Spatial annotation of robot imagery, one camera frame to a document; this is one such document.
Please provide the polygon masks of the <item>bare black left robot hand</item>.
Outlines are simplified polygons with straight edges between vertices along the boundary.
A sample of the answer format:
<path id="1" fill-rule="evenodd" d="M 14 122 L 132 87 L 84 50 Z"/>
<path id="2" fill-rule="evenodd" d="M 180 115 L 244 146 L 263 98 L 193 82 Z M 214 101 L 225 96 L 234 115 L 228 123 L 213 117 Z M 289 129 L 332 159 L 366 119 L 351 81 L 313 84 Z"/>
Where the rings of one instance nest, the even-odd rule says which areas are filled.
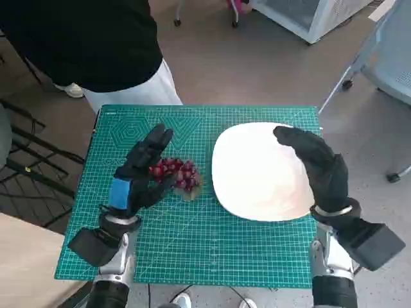
<path id="1" fill-rule="evenodd" d="M 118 167 L 109 190 L 109 212 L 118 218 L 135 216 L 140 208 L 161 201 L 176 182 L 175 175 L 163 176 L 152 185 L 153 169 L 173 137 L 173 130 L 156 125 L 147 136 L 128 152 L 124 164 Z"/>

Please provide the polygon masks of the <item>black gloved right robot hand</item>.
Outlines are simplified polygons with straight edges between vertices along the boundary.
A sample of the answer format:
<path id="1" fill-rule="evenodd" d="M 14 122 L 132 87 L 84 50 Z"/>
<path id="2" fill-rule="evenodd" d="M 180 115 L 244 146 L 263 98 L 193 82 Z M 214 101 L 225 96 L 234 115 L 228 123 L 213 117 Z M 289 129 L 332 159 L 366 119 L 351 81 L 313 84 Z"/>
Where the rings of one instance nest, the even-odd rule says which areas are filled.
<path id="1" fill-rule="evenodd" d="M 323 138 L 299 128 L 277 126 L 273 133 L 304 164 L 315 206 L 328 213 L 349 206 L 348 170 L 341 154 L 334 153 Z"/>

